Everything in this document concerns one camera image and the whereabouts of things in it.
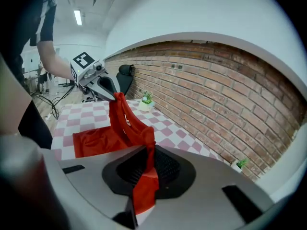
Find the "checkered tablecloth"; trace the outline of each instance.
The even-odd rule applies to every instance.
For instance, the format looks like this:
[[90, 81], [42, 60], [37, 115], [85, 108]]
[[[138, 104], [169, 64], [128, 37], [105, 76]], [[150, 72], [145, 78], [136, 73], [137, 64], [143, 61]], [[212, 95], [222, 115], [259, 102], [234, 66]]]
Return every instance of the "checkered tablecloth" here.
[[[154, 128], [157, 144], [173, 147], [221, 161], [224, 159], [172, 119], [153, 108], [150, 112], [138, 110], [140, 100], [127, 100], [134, 114], [146, 125]], [[109, 102], [65, 105], [53, 131], [51, 149], [58, 160], [74, 159], [72, 134], [110, 126]]]

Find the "black slot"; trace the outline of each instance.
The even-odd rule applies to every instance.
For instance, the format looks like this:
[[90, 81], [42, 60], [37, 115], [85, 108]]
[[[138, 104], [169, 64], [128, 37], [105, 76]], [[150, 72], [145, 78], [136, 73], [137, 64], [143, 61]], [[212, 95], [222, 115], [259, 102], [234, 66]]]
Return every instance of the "black slot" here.
[[178, 178], [180, 174], [180, 164], [162, 151], [155, 150], [155, 168], [159, 175], [159, 185], [168, 185]]
[[223, 187], [222, 190], [246, 223], [262, 215], [262, 211], [236, 185]]
[[121, 179], [135, 187], [146, 168], [146, 160], [147, 152], [146, 149], [143, 149], [121, 163], [116, 168], [116, 172]]
[[116, 214], [116, 216], [114, 216], [112, 220], [130, 229], [136, 229], [138, 227], [132, 196], [128, 198], [125, 211]]
[[69, 173], [76, 172], [76, 171], [83, 170], [83, 169], [85, 169], [85, 167], [83, 165], [78, 164], [75, 166], [64, 168], [63, 172], [64, 174], [69, 174]]

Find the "person's arm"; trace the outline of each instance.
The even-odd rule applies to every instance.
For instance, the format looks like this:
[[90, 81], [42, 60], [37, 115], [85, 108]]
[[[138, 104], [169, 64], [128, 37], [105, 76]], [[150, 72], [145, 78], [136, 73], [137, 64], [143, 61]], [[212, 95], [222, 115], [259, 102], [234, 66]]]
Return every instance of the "person's arm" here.
[[70, 66], [57, 56], [53, 47], [53, 24], [57, 0], [43, 0], [37, 31], [31, 36], [30, 46], [37, 46], [43, 67], [51, 74], [73, 80]]
[[56, 54], [53, 41], [38, 42], [37, 49], [47, 72], [58, 77], [73, 80], [70, 66]]

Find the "black chair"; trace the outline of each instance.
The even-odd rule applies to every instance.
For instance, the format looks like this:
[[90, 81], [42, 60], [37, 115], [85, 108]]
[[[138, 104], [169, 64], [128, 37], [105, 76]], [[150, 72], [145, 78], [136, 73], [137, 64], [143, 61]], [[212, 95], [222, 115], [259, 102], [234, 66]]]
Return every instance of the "black chair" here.
[[131, 73], [133, 66], [134, 65], [121, 65], [118, 69], [119, 73], [116, 75], [120, 91], [123, 92], [124, 95], [126, 95], [132, 84], [133, 76]]

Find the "ceiling light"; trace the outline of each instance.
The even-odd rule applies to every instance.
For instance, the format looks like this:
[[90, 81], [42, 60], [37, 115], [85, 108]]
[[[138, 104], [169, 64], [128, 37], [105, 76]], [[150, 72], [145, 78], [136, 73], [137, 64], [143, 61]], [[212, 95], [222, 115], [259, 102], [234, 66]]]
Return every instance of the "ceiling light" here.
[[73, 12], [75, 13], [77, 24], [82, 25], [80, 10], [74, 10]]

